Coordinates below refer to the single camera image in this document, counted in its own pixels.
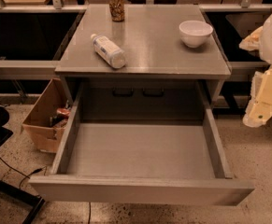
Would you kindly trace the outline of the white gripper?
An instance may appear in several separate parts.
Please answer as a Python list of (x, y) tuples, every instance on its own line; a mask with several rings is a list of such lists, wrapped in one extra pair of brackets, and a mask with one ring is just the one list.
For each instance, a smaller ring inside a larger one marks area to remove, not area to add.
[[(272, 64), (272, 14), (263, 27), (255, 29), (244, 38), (239, 47), (246, 51), (259, 49), (260, 57)], [(255, 72), (251, 83), (251, 99), (243, 123), (252, 128), (265, 125), (272, 118), (272, 66), (264, 73)]]

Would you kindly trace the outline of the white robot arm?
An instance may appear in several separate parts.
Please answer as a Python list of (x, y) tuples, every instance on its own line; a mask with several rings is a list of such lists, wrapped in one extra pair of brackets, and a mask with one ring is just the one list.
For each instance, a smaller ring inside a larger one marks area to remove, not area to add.
[(246, 126), (256, 128), (272, 118), (272, 14), (261, 27), (243, 39), (239, 47), (247, 51), (258, 50), (260, 58), (269, 64), (265, 72), (256, 72), (252, 78), (251, 99), (243, 118)]

